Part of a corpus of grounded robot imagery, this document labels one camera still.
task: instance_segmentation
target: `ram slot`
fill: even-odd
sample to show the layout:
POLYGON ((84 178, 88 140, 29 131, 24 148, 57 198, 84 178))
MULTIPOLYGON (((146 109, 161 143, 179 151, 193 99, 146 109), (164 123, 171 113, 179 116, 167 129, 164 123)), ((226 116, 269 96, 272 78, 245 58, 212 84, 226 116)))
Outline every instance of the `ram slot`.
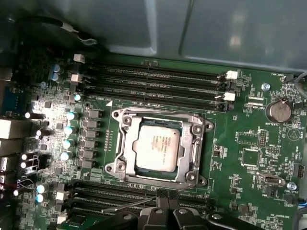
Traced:
POLYGON ((153 66, 129 66, 129 65, 95 65, 93 66, 98 71, 106 72, 118 72, 125 74, 151 74, 155 76, 167 75, 171 78, 190 78, 190 79, 217 79, 219 74, 207 73, 207 72, 195 72, 178 69, 166 69, 153 66))

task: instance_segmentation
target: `green circuit board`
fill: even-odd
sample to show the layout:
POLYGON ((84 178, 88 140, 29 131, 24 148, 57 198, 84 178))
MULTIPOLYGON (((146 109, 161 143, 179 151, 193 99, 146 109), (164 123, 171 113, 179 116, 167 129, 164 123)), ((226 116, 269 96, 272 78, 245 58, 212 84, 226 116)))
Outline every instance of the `green circuit board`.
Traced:
MULTIPOLYGON (((54 136, 48 141, 43 139, 40 143, 48 145, 45 152, 53 156, 49 169, 42 172, 41 182, 69 182, 72 179, 82 179, 114 186, 155 190, 155 187, 145 184, 122 183, 105 172, 104 166, 113 162, 116 157, 118 122, 111 117, 111 113, 130 106, 186 111, 199 114, 211 121, 214 129, 205 134, 201 152, 200 175, 206 178, 208 183, 204 187, 183 191, 182 194, 210 198, 223 212, 266 230, 290 229, 297 205, 286 202, 284 196, 298 195, 300 178, 295 175, 294 168, 302 162, 306 127, 306 111, 301 96, 293 83, 284 82, 285 77, 291 74, 122 55, 106 55, 101 61, 125 65, 141 65, 145 61, 157 62, 161 68, 207 73, 235 70, 238 72, 238 79, 233 109, 216 112, 187 106, 140 103, 98 96, 85 97, 81 102, 65 102, 63 97, 69 95, 69 91, 63 85, 49 85, 43 90, 34 87, 31 93, 40 96, 39 101, 34 102, 35 110, 47 114, 46 119, 50 121, 51 128, 55 129, 58 123, 64 126, 69 124, 64 115, 66 111, 75 111, 79 114, 86 109, 103 111, 103 116, 98 119, 102 124, 99 128, 101 136, 93 139, 98 142, 96 166, 93 169, 80 168, 78 159, 61 162, 59 155, 63 149, 60 143, 67 136, 62 130, 55 129, 54 136), (264 92, 261 89, 263 83, 271 86, 269 91, 264 92), (295 103, 295 106, 289 121, 273 123, 267 118, 266 108, 271 102, 280 99, 285 99, 292 105, 295 103), (44 107, 47 101, 52 101, 51 108, 44 107), (55 173, 56 168, 62 169, 61 174, 55 173), (285 185, 271 190, 270 186, 259 181, 258 172, 280 176, 286 183, 294 182, 298 188, 290 191, 285 185)), ((70 125, 80 127, 82 123, 78 120, 70 125)), ((78 138, 77 135, 69 137, 76 141, 78 138)), ((60 215, 55 210, 55 204, 37 204, 35 192, 24 194, 20 198, 20 204, 18 214, 27 213, 21 217, 20 229, 47 229, 47 226, 56 222, 57 216, 60 215)), ((94 218, 87 215, 87 222, 78 229, 85 229, 90 222, 94 223, 94 218)), ((68 222, 63 222, 58 229, 71 228, 68 222)))

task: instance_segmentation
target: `capacitor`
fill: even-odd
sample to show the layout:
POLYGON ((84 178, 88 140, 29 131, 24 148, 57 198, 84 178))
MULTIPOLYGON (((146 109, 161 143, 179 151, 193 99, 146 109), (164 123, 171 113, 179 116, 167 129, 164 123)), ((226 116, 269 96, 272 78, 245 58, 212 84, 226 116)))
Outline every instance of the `capacitor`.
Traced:
POLYGON ((20 164, 20 167, 22 168, 22 169, 25 169, 25 168, 28 168, 28 167, 33 167, 33 166, 37 166, 37 160, 35 159, 35 160, 31 160, 31 161, 23 161, 23 162, 21 162, 21 164, 20 164))
POLYGON ((40 129, 38 131, 36 131, 36 135, 40 136, 40 137, 44 137, 44 136, 50 136, 51 132, 48 129, 40 129))
POLYGON ((73 158, 73 153, 70 152, 70 151, 63 152, 63 153, 61 153, 60 158, 61 158, 62 161, 68 161, 69 159, 73 158))
POLYGON ((51 75, 51 80, 53 80, 53 81, 59 83, 59 82, 61 82, 63 79, 62 79, 62 77, 61 77, 59 74, 53 73, 53 74, 51 75))
POLYGON ((35 200, 38 202, 38 203, 42 203, 43 201, 47 200, 48 199, 48 194, 47 193, 42 193, 42 194, 38 194, 35 198, 35 200))
POLYGON ((64 140, 62 142, 62 146, 65 149, 69 149, 69 148, 73 147, 74 145, 75 145, 75 141, 74 140, 64 140))
POLYGON ((36 154, 36 152, 27 153, 27 154, 24 153, 23 155, 21 155, 21 159, 22 159, 23 161, 32 159, 32 158, 34 157, 35 154, 36 154))
POLYGON ((78 119, 78 114, 75 112, 68 112, 66 114, 67 120, 71 121, 71 120, 76 120, 78 119))
POLYGON ((42 183, 36 187, 36 191, 40 194, 48 191, 48 189, 49 185, 47 183, 42 183))
POLYGON ((39 86, 42 88, 42 89, 45 89, 47 88, 47 83, 45 81, 42 81, 39 86))
POLYGON ((63 71, 64 70, 60 65, 58 65, 58 64, 53 65, 53 72, 61 74, 61 73, 63 73, 63 71))
POLYGON ((26 192, 28 192, 28 191, 30 191, 29 188, 20 187, 20 188, 17 188, 17 189, 15 189, 15 190, 13 191, 13 195, 14 195, 14 196, 19 196, 19 195, 21 195, 21 194, 23 194, 23 193, 26 193, 26 192))
POLYGON ((296 183, 290 181, 290 182, 287 183, 287 188, 290 191, 295 191, 297 189, 297 185, 296 185, 296 183))
POLYGON ((64 128, 64 133, 66 135, 75 134, 77 132, 77 129, 73 126, 67 126, 64 128))
POLYGON ((36 113, 25 113, 25 118, 28 118, 28 119, 43 119, 44 118, 44 115, 43 114, 36 114, 36 113))
POLYGON ((75 101, 81 101, 81 96, 80 94, 76 94, 75 97, 74 97, 75 101))

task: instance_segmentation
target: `screw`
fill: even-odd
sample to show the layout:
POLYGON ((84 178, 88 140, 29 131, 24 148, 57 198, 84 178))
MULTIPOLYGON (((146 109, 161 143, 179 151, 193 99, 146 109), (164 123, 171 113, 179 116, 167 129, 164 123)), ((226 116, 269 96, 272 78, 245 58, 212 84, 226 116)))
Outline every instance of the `screw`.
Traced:
POLYGON ((290 191, 294 191, 294 190, 296 190, 297 189, 297 185, 294 183, 294 182, 289 182, 288 184, 287 184, 287 188, 290 190, 290 191))
POLYGON ((212 218, 213 219, 221 219, 222 217, 219 214, 213 214, 212 218))
POLYGON ((199 134, 199 133, 201 133, 201 126, 193 126, 192 132, 193 132, 194 134, 199 134))
POLYGON ((124 117, 124 118, 123 118, 123 123, 124 123, 125 125, 130 125, 130 124, 131 124, 131 118, 128 117, 128 116, 124 117))
POLYGON ((180 210, 179 210, 179 213, 180 213, 180 214, 186 214, 187 212, 188 212, 188 211, 186 211, 185 209, 180 209, 180 210))
POLYGON ((118 171, 122 172, 122 171, 125 171, 126 166, 125 166, 124 163, 119 163, 119 164, 117 165, 117 169, 118 169, 118 171))
POLYGON ((189 172, 189 173, 187 174, 187 180, 188 180, 188 181, 194 181, 195 178, 196 178, 196 176, 195 176, 194 173, 189 172))
POLYGON ((163 210, 157 209, 155 212, 156 212, 156 214, 161 214, 161 213, 163 213, 163 210))
POLYGON ((263 91, 269 91, 270 90, 270 88, 271 88, 271 86, 268 84, 268 83, 263 83, 262 85, 261 85, 261 89, 263 90, 263 91))
POLYGON ((125 215, 125 216, 124 216, 124 219, 125 219, 125 220, 131 219, 131 218, 132 218, 132 215, 131 215, 131 214, 128 214, 128 215, 125 215))

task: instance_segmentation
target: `black ram slot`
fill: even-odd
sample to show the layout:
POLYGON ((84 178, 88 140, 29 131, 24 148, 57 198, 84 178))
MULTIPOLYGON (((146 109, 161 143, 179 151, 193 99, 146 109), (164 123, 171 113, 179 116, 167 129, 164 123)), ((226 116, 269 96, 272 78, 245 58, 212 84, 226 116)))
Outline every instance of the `black ram slot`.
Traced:
MULTIPOLYGON (((103 184, 103 183, 95 183, 90 181, 80 181, 78 179, 73 180, 73 187, 75 188, 75 192, 86 192, 86 194, 100 194, 102 192, 106 192, 109 194, 117 195, 123 195, 123 196, 137 196, 140 199, 149 198, 152 196, 155 196, 155 191, 146 190, 146 189, 136 189, 136 188, 129 188, 125 186, 119 186, 119 185, 109 185, 109 184, 103 184)), ((204 198, 198 198, 198 197, 192 197, 192 196, 186 196, 181 195, 179 202, 182 206, 206 206, 207 199, 204 198)))
POLYGON ((218 80, 217 77, 219 74, 213 73, 205 73, 205 72, 195 72, 195 71, 186 71, 186 70, 178 70, 178 69, 167 69, 153 66, 129 66, 129 65, 99 65, 97 70, 104 69, 108 72, 145 72, 149 74, 156 75, 173 75, 174 77, 186 77, 186 78, 194 78, 194 79, 215 79, 218 80))
MULTIPOLYGON (((107 209, 110 207, 116 207, 117 205, 108 205, 108 204, 100 204, 100 203, 92 203, 90 200, 87 201, 83 201, 83 200, 72 200, 71 202, 71 208, 77 207, 77 208, 82 208, 82 209, 88 209, 88 210, 92 210, 92 211, 101 211, 102 209, 107 209)), ((121 211, 131 211, 135 214, 140 214, 140 211, 142 210, 143 207, 139 207, 139 209, 135 208, 124 208, 121 209, 117 212, 121 212, 121 211)))
POLYGON ((100 78, 100 79, 90 79, 89 81, 93 81, 92 85, 95 83, 119 83, 119 84, 128 84, 128 85, 143 85, 152 88, 158 89, 172 89, 172 90, 199 90, 199 91, 217 91, 217 92, 225 92, 227 89, 227 84, 224 82, 219 82, 218 84, 210 83, 206 84, 205 86, 200 86, 198 84, 188 84, 188 83, 171 83, 166 84, 163 80, 146 80, 141 81, 136 78, 120 78, 120 77, 107 77, 107 78, 100 78))
POLYGON ((174 105, 186 108, 195 108, 195 109, 208 109, 214 111, 224 111, 225 103, 200 103, 200 102, 182 102, 182 101, 172 101, 169 99, 161 99, 155 98, 151 99, 148 96, 139 96, 139 95, 132 95, 132 94, 120 94, 118 92, 101 92, 95 89, 85 89, 85 95, 96 95, 102 97, 109 97, 115 99, 122 99, 122 100, 132 100, 138 101, 142 103, 153 103, 153 104, 165 104, 165 105, 174 105))
POLYGON ((100 211, 92 211, 92 210, 88 210, 88 209, 82 209, 82 208, 78 208, 78 207, 73 207, 69 210, 68 215, 72 215, 72 214, 80 214, 80 215, 86 215, 86 214, 90 214, 91 216, 98 216, 98 217, 111 217, 113 216, 115 213, 101 213, 100 211))
POLYGON ((187 80, 187 79, 169 79, 166 77, 153 77, 150 75, 124 75, 121 73, 95 73, 95 72, 88 72, 86 73, 85 77, 88 78, 96 78, 97 80, 103 79, 103 78, 123 78, 124 80, 131 80, 131 81, 146 81, 148 83, 156 83, 156 84, 169 84, 174 85, 178 87, 186 87, 187 84, 197 86, 199 89, 203 90, 214 90, 214 91, 225 91, 226 90, 226 83, 213 83, 214 81, 208 81, 208 80, 187 80))
POLYGON ((123 91, 142 91, 143 93, 149 94, 158 94, 165 96, 175 96, 175 97, 185 97, 185 98, 194 98, 200 100, 216 100, 214 97, 218 94, 208 93, 208 92, 193 92, 193 91, 182 91, 178 92, 176 90, 167 90, 167 89, 147 89, 146 86, 140 85, 121 85, 116 83, 105 83, 105 84, 96 84, 95 88, 100 89, 112 89, 112 90, 123 90, 123 91))
POLYGON ((112 203, 118 203, 118 204, 126 204, 126 203, 132 203, 138 200, 142 200, 145 199, 145 197, 143 196, 139 196, 139 197, 131 197, 128 194, 125 195, 118 195, 118 194, 111 194, 111 193, 102 193, 100 191, 95 192, 95 190, 93 190, 92 192, 88 192, 88 191, 82 191, 80 189, 76 189, 72 192, 73 197, 80 197, 80 198, 84 198, 84 199, 93 199, 93 200, 97 200, 97 201, 101 201, 101 202, 112 202, 112 203))
POLYGON ((98 191, 109 191, 112 193, 117 192, 125 192, 125 194, 129 195, 131 192, 133 195, 141 195, 141 196, 155 196, 154 191, 146 190, 146 189, 136 189, 136 188, 129 188, 127 186, 118 186, 118 185, 109 185, 103 183, 95 183, 90 181, 82 181, 78 179, 73 179, 72 181, 73 188, 87 188, 87 189, 96 189, 98 191))

